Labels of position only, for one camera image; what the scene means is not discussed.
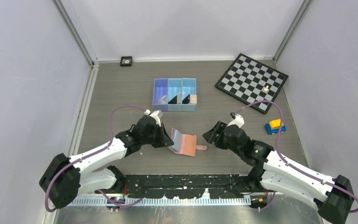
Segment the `brown leather card holder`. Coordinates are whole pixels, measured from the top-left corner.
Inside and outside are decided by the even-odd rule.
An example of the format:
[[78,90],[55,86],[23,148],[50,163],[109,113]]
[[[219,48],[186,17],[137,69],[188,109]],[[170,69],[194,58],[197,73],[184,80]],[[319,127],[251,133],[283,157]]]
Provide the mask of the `brown leather card holder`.
[[175,154],[195,157],[197,150],[207,150],[207,146],[197,144],[196,135],[182,134],[177,129],[172,128],[170,137],[173,140],[173,145],[168,148]]

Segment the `black credit card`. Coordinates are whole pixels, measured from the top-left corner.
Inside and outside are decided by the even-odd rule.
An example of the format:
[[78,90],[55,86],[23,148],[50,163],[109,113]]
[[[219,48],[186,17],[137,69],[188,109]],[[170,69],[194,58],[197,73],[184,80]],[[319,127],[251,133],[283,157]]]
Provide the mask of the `black credit card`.
[[186,97],[183,98],[182,104],[183,104],[183,105],[189,104],[190,101],[191,101],[191,95],[188,94]]

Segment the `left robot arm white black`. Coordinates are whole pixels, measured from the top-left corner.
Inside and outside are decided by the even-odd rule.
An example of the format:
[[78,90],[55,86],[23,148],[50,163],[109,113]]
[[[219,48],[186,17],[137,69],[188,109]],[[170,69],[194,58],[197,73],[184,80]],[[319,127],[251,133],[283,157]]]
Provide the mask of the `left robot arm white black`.
[[72,157],[58,154],[39,180],[45,202],[52,202],[56,209],[61,209],[77,196],[99,189],[119,193],[125,184],[121,171],[115,166],[96,169],[138,152],[143,145],[161,148],[173,144],[159,118],[145,115],[130,129],[92,150]]

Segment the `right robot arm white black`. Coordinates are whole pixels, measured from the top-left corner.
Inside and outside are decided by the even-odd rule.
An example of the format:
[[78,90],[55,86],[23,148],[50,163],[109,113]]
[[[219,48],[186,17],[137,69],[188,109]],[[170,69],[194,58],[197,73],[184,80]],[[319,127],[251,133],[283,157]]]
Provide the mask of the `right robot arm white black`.
[[202,136],[207,143],[231,150],[252,166],[247,179],[252,191],[264,188],[280,192],[309,205],[332,224],[346,222],[354,199],[348,195],[353,189],[345,176],[324,175],[279,156],[271,145],[252,140],[237,125],[219,121]]

